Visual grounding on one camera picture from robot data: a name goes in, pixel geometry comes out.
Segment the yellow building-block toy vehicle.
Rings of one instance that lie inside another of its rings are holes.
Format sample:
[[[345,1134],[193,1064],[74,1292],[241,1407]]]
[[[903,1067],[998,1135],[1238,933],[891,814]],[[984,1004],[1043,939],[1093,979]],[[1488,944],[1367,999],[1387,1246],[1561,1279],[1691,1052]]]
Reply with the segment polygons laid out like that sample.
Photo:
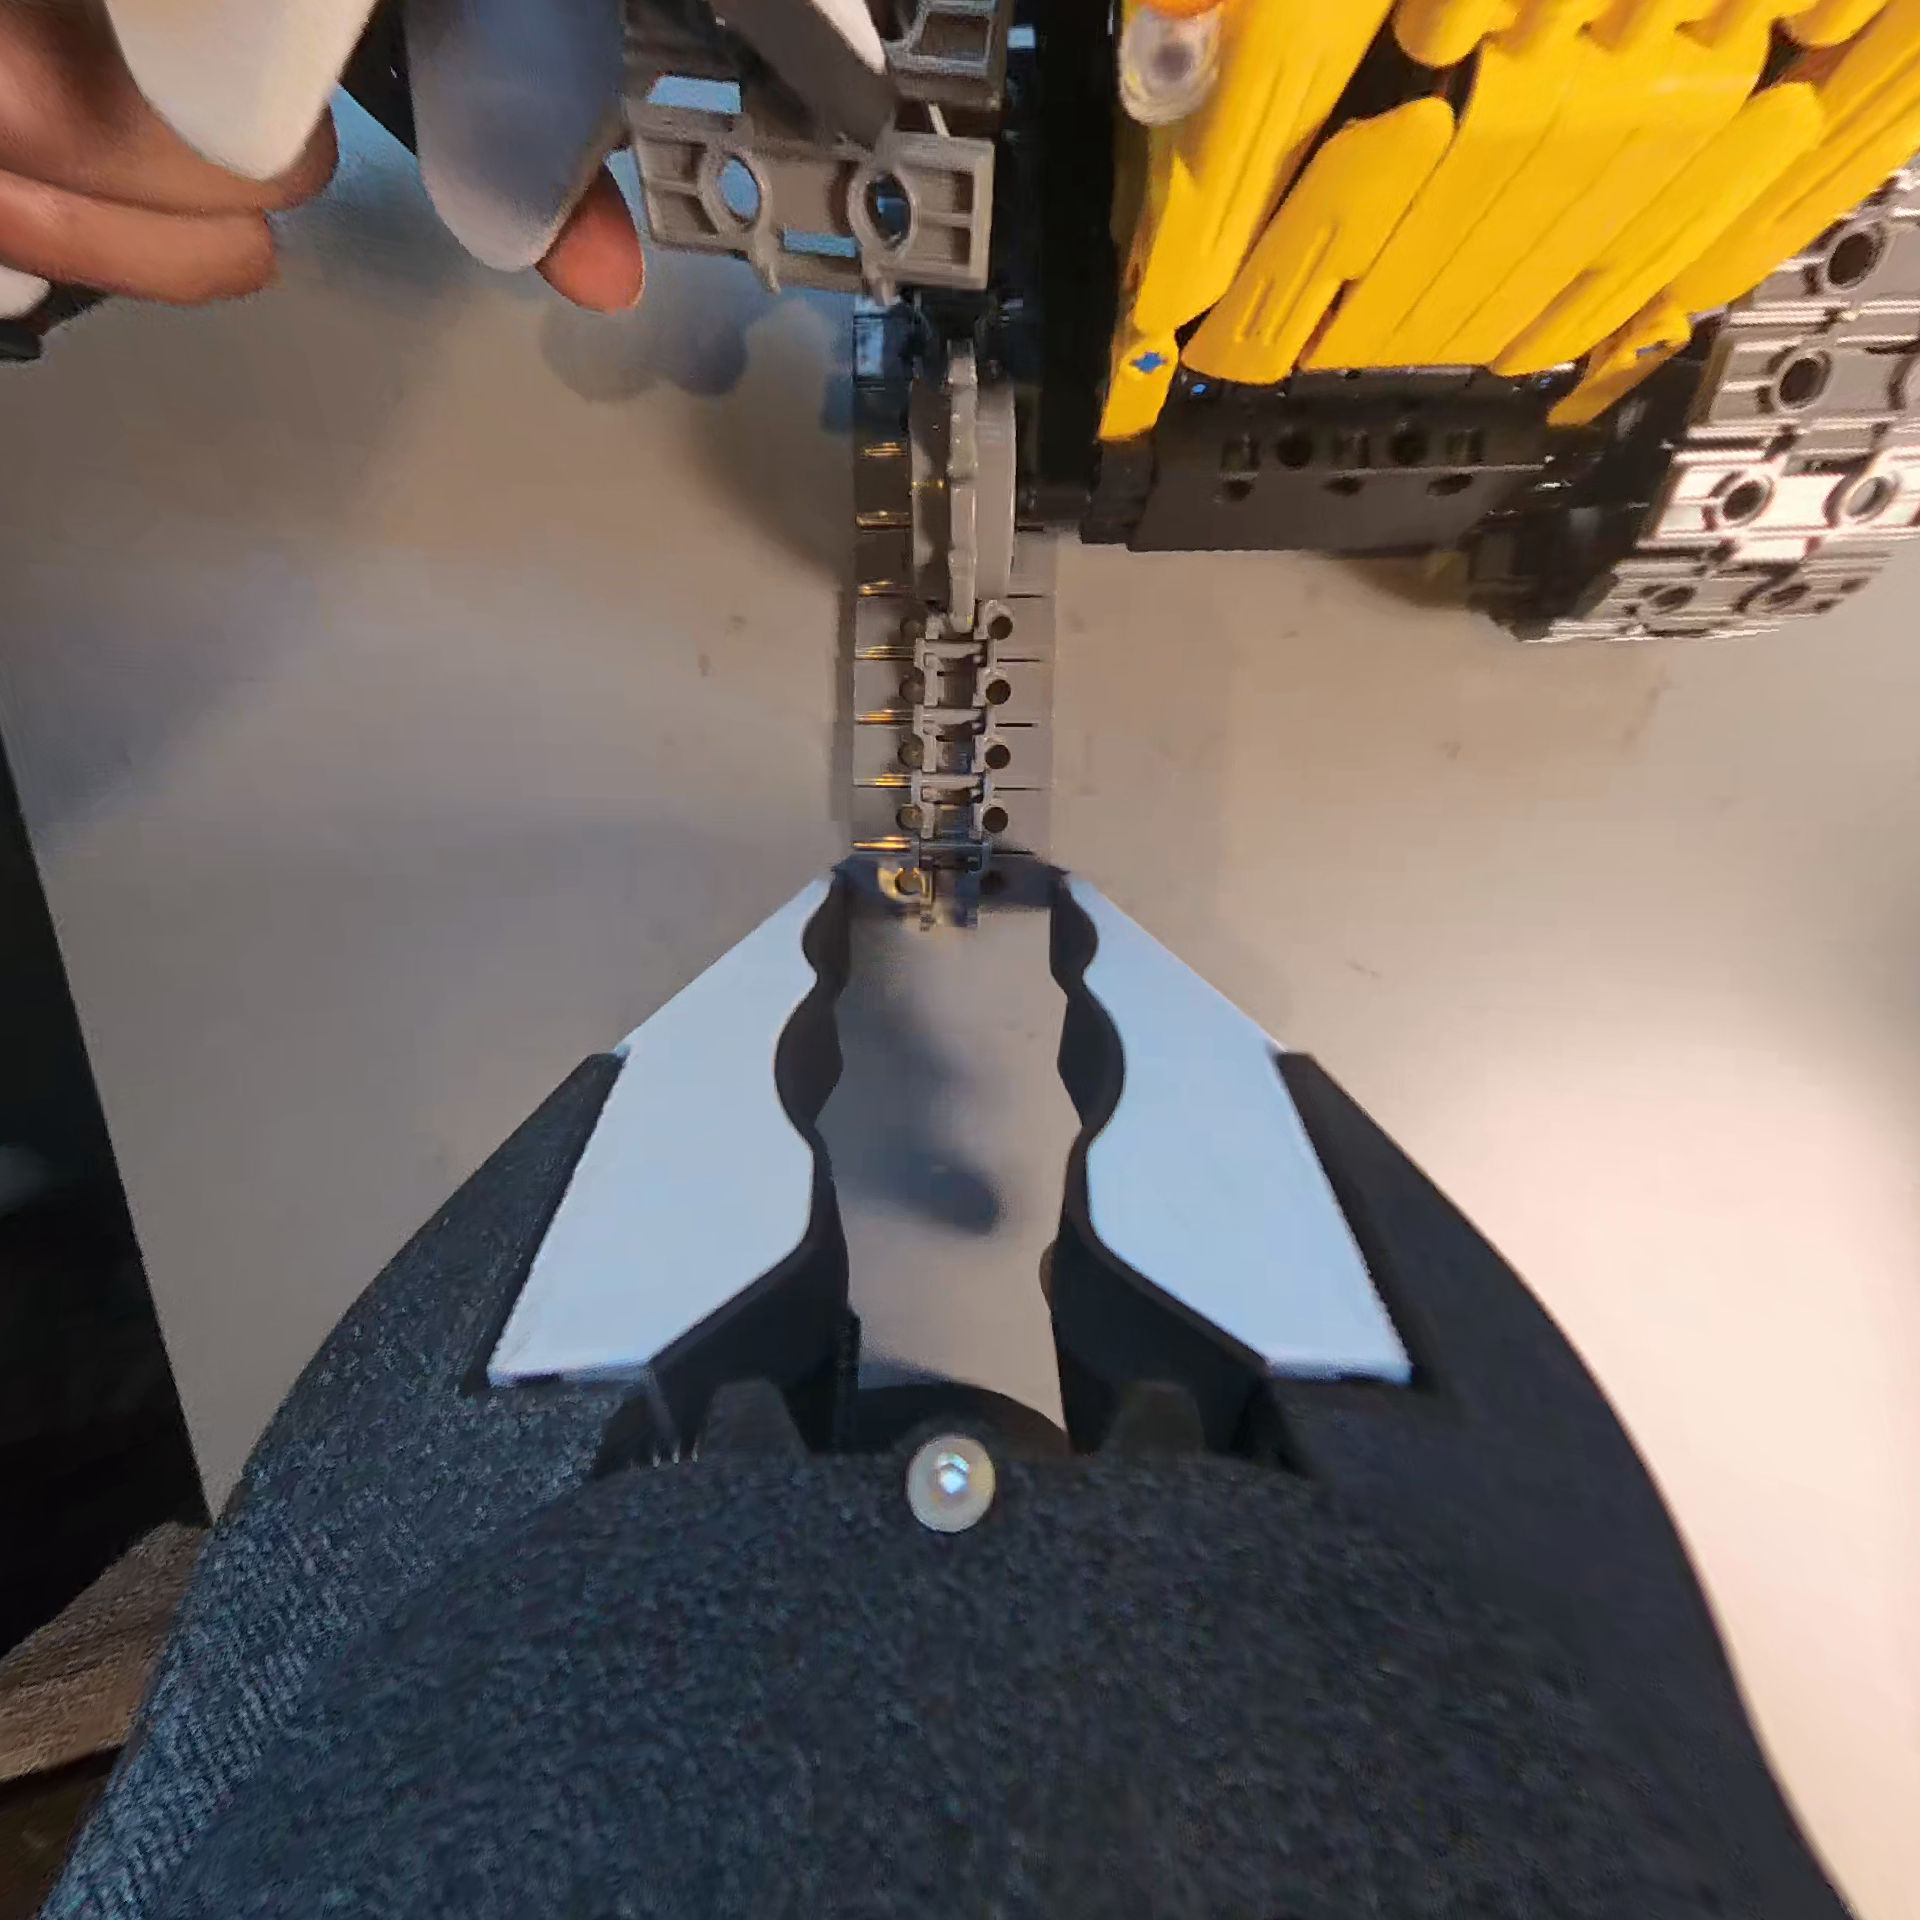
[[[1475,532],[1557,436],[1914,159],[1914,5],[1042,29],[1042,531],[1423,559],[1467,608]]]

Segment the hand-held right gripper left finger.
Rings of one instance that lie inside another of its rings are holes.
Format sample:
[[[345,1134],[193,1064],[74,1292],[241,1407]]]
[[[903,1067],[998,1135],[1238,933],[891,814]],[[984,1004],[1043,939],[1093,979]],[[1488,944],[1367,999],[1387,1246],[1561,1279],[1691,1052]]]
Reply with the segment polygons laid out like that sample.
[[[767,1383],[832,1450],[856,1356],[821,1116],[842,1053],[847,882],[805,885],[615,1046],[491,1356],[491,1389],[615,1386],[648,1450],[690,1450],[712,1396]]]

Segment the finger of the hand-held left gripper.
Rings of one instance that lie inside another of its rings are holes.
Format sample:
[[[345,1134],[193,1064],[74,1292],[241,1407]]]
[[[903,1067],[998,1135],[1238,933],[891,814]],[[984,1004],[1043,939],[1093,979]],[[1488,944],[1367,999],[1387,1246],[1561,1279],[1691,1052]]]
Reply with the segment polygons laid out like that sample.
[[[313,134],[373,2],[118,2],[127,72],[200,157],[282,175]]]
[[[626,125],[615,2],[408,2],[416,157],[442,227],[501,272],[531,268]],[[704,5],[829,133],[870,146],[893,117],[879,26],[858,2]]]

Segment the grey toy track belt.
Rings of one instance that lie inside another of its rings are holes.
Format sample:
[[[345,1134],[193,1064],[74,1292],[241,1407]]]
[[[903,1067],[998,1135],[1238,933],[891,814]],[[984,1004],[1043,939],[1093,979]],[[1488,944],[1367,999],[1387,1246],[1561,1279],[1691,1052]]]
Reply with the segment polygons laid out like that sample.
[[[854,861],[966,925],[1048,838],[1040,76],[1016,5],[626,5],[651,238],[849,296]]]
[[[1914,159],[1554,440],[1467,559],[1520,639],[1728,639],[1847,606],[1918,517]]]

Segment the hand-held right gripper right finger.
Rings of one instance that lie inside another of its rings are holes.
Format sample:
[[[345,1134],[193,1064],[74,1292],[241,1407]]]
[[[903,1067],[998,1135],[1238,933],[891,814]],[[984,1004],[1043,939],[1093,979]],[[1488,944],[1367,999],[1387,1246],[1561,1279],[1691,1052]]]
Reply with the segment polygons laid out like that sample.
[[[1072,1445],[1178,1402],[1192,1442],[1257,1455],[1279,1383],[1411,1388],[1283,1052],[1089,880],[1050,880],[1057,1071],[1075,1116],[1047,1253]]]

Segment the person's left hand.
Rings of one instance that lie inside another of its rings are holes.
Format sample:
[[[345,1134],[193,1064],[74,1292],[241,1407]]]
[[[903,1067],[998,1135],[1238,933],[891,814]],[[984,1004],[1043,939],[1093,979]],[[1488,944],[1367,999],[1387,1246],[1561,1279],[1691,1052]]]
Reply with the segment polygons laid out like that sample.
[[[398,54],[378,70],[391,79],[401,66],[416,149],[405,6]],[[349,79],[375,11],[334,92]],[[232,175],[190,149],[139,93],[117,46],[117,5],[2,5],[3,318],[24,318],[27,296],[57,286],[166,303],[263,290],[275,269],[275,215],[318,196],[334,173],[334,92],[282,175]],[[639,300],[639,238],[605,157],[530,269],[590,310],[617,312]]]

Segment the grey desk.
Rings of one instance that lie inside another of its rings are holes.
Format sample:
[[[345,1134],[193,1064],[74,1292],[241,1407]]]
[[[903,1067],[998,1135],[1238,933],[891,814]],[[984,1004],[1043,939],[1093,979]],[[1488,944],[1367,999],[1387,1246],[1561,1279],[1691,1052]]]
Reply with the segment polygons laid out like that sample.
[[[838,845],[845,310],[475,268],[339,106],[281,280],[3,372],[3,733],[219,1502],[351,1296]],[[1061,556],[1054,855],[1314,1053],[1618,1403],[1914,1915],[1914,552],[1713,647]]]

